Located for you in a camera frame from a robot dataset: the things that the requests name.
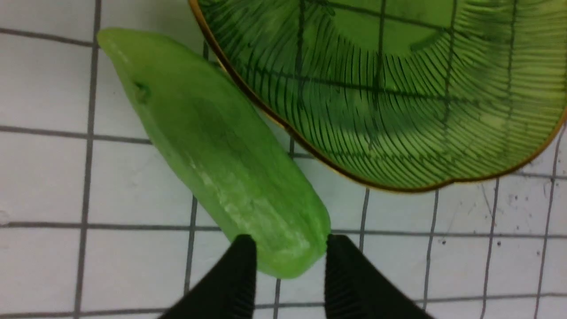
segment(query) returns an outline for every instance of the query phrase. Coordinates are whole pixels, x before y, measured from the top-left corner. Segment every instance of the green plastic toy food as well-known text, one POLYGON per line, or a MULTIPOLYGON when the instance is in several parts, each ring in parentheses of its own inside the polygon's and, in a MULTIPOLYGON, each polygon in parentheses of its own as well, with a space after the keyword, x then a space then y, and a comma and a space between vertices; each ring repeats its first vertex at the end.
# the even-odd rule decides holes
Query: green plastic toy food
POLYGON ((309 269, 326 250, 328 212, 229 78, 155 33, 111 28, 98 41, 150 140, 226 237, 250 234, 266 274, 309 269))

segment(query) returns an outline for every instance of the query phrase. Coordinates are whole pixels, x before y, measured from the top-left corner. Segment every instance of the dark green line pattern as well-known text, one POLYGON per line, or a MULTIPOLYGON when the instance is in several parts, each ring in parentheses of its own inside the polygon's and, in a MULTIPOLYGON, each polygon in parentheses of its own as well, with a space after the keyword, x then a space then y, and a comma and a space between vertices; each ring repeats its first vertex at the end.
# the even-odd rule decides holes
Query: dark green line pattern
POLYGON ((455 3, 199 1, 268 107, 337 166, 401 190, 520 165, 567 106, 565 1, 455 3))

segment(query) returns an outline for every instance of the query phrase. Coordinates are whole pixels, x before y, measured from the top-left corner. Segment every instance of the green vegetable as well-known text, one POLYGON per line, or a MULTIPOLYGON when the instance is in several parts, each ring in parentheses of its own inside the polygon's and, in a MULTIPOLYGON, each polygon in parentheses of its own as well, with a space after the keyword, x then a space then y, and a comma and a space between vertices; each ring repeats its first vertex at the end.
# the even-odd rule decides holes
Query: green vegetable
POLYGON ((326 250, 328 212, 248 99, 165 36, 111 28, 98 41, 153 144, 226 237, 250 234, 266 274, 309 269, 326 250))

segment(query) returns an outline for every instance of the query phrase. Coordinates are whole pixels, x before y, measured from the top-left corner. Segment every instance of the green bowl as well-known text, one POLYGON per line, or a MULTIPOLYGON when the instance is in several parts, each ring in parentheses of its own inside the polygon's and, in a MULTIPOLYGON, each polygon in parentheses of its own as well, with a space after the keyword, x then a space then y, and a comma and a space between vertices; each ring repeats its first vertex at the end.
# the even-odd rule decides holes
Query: green bowl
POLYGON ((567 116, 564 0, 189 0, 248 97, 354 181, 510 173, 567 116))

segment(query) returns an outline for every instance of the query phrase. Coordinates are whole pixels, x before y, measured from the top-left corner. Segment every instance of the white tile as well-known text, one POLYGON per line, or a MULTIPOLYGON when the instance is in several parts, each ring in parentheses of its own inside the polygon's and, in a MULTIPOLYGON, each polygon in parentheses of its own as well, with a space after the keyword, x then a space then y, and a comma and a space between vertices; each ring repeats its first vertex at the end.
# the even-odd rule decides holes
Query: white tile
POLYGON ((99 50, 96 78, 95 133, 148 138, 128 101, 110 58, 99 50))
POLYGON ((435 319, 479 319, 482 311, 482 301, 458 301, 427 305, 427 312, 435 319))
POLYGON ((484 319, 533 319, 534 311, 535 298, 487 300, 484 319))
POLYGON ((407 195, 370 191, 366 229, 429 232, 434 205, 435 192, 407 195))
POLYGON ((453 184, 439 191, 435 231, 489 233, 496 181, 453 184))
POLYGON ((92 40, 94 1, 2 0, 0 27, 92 40))
POLYGON ((289 144, 290 144, 290 141, 291 141, 291 137, 289 136, 289 134, 287 134, 287 132, 279 124, 277 124, 274 120, 271 120, 266 114, 264 114, 258 108, 256 108, 256 110, 258 111, 258 114, 260 114, 260 117, 262 118, 262 120, 272 130, 272 132, 274 133, 274 136, 276 137, 278 142, 280 142, 280 145, 282 146, 282 148, 285 149, 286 152, 288 152, 289 151, 289 144))
POLYGON ((488 244, 488 238, 434 238, 428 296, 482 296, 488 244))
POLYGON ((553 161, 555 160, 555 148, 558 138, 559 136, 556 136, 545 151, 526 166, 522 167, 520 171, 524 173, 551 175, 553 173, 553 161))
POLYGON ((195 233, 190 289, 205 277, 229 247, 229 240, 221 232, 195 233))
POLYGON ((544 234, 550 191, 550 179, 501 178, 494 232, 544 234))
POLYGON ((303 275, 295 279, 282 280, 281 303, 320 303, 324 301, 325 258, 321 257, 303 275))
POLYGON ((539 301, 538 318, 564 319, 567 313, 567 298, 543 297, 539 301))
POLYGON ((217 223, 209 215, 200 203, 197 204, 197 216, 195 219, 195 225, 197 226, 217 226, 217 223))
POLYGON ((85 140, 0 133, 0 150, 4 223, 81 220, 85 140))
POLYGON ((100 25, 159 32, 203 51, 204 37, 187 0, 103 0, 100 25))
POLYGON ((559 150, 557 151, 556 174, 557 176, 567 177, 567 130, 563 132, 563 137, 559 144, 559 150))
MULTIPOLYGON (((196 232, 193 244, 190 288, 193 288, 230 247, 221 232, 196 232)), ((261 272, 256 274, 256 304, 273 304, 276 299, 276 279, 261 272)))
POLYGON ((189 225, 193 195, 152 145, 95 141, 91 223, 189 225))
POLYGON ((278 319, 325 319, 325 309, 317 308, 282 308, 278 319))
POLYGON ((541 292, 567 293, 567 240, 549 239, 541 292))
POLYGON ((83 310, 168 308, 183 295, 188 232, 89 230, 83 310))
POLYGON ((78 252, 78 230, 0 230, 0 313, 73 310, 78 252))
POLYGON ((295 162, 327 207, 333 229, 360 229, 365 188, 317 160, 296 158, 295 162))
POLYGON ((366 235, 364 255, 401 292, 415 300, 424 297, 428 246, 428 237, 366 235))
POLYGON ((0 35, 0 125, 86 132, 91 49, 0 35))
POLYGON ((295 142, 294 145, 294 153, 295 154, 309 154, 309 152, 301 146, 300 143, 295 142))
POLYGON ((565 207, 567 207, 567 181, 555 181, 549 219, 550 234, 567 234, 567 213, 565 213, 565 207))
POLYGON ((85 316, 83 319, 156 319, 161 313, 149 313, 149 314, 118 314, 114 316, 85 316))
POLYGON ((488 295, 537 293, 542 249, 541 239, 494 238, 488 295))
POLYGON ((276 279, 261 272, 256 274, 256 304, 273 304, 276 300, 276 279))
POLYGON ((256 309, 252 319, 273 319, 274 310, 273 309, 256 309))

